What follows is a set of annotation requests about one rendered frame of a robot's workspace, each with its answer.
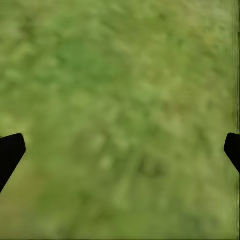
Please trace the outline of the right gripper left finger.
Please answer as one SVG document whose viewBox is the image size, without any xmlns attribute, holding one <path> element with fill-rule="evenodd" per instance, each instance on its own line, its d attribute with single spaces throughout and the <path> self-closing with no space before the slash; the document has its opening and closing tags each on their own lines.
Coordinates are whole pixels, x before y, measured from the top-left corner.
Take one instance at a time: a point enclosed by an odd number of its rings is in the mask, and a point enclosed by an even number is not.
<svg viewBox="0 0 240 240">
<path fill-rule="evenodd" d="M 26 152 L 22 133 L 0 138 L 0 193 Z"/>
</svg>

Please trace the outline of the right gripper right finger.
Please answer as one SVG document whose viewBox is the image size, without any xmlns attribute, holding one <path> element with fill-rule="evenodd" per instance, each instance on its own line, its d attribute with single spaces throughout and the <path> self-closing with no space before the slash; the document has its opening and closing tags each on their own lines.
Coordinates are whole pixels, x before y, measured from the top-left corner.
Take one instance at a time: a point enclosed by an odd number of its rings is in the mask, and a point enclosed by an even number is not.
<svg viewBox="0 0 240 240">
<path fill-rule="evenodd" d="M 240 173 L 240 135 L 228 133 L 224 151 Z"/>
</svg>

